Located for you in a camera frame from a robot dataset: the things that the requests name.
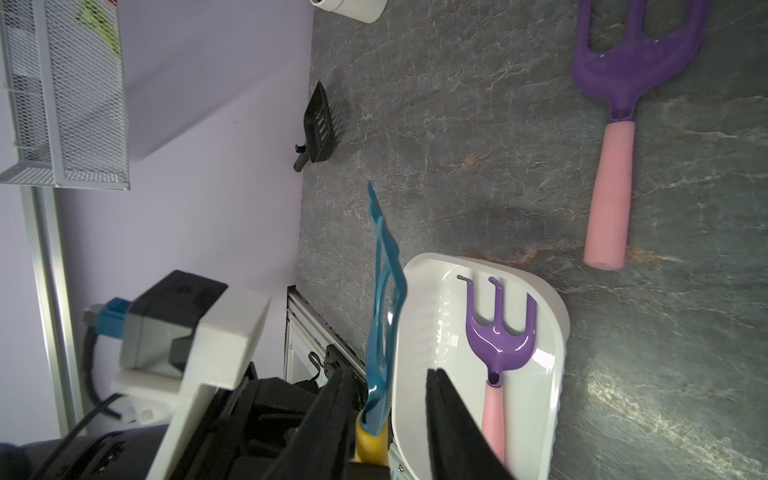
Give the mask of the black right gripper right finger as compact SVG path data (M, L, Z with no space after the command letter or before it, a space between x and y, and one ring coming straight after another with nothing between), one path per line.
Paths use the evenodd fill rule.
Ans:
M433 479L512 480L443 369L426 377L426 425Z

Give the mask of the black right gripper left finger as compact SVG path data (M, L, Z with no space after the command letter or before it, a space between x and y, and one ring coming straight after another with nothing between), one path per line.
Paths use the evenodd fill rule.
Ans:
M355 372L337 370L272 466L273 479L341 479L353 441Z

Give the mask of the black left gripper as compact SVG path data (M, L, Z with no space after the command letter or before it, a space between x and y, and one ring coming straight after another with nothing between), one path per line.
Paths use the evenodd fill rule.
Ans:
M355 372L356 396L352 416L353 441L341 479L363 479L366 467L354 461L354 419L365 398L361 376ZM174 479L273 479L272 466L294 438L323 387L279 378L260 379L248 366L233 391L218 391L181 459Z

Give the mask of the teal rake yellow handle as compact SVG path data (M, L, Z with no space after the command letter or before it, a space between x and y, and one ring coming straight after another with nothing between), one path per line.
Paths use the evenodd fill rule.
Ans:
M389 231L372 184L367 185L367 191L376 233L374 302L365 354L368 395L356 419L354 461L386 467L398 327L408 287L398 243Z

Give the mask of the purple rake pink handle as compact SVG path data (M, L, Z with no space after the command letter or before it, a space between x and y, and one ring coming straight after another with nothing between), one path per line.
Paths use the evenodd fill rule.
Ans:
M525 328L520 334L507 331L504 321L505 291L495 277L489 282L495 287L494 315L483 325L475 319L474 282L460 275L466 283L466 338L472 352L487 368L487 381L481 420L481 432L492 452L506 463L506 413L504 406L503 373L524 367L531 359L536 346L538 304L526 296Z
M646 3L630 1L624 36L606 52L589 47L591 7L590 1L579 5L572 72L581 92L608 102L610 122L603 135L583 260L595 269L619 270L627 251L637 102L695 58L705 36L710 3L690 1L677 30L651 38L643 30Z

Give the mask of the white storage tray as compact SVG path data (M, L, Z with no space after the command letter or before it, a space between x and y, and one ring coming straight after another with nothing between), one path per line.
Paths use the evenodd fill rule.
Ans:
M526 301L537 309L536 349L521 369L505 373L506 461L516 479L550 473L562 392L570 318L558 292L535 274L468 257L424 253L404 268L407 299L399 321L392 427L400 461L415 479L432 476L428 452L426 380L442 368L475 423L482 419L487 369L466 338L467 284L474 283L479 322L494 314L496 278L504 288L509 332L525 326Z

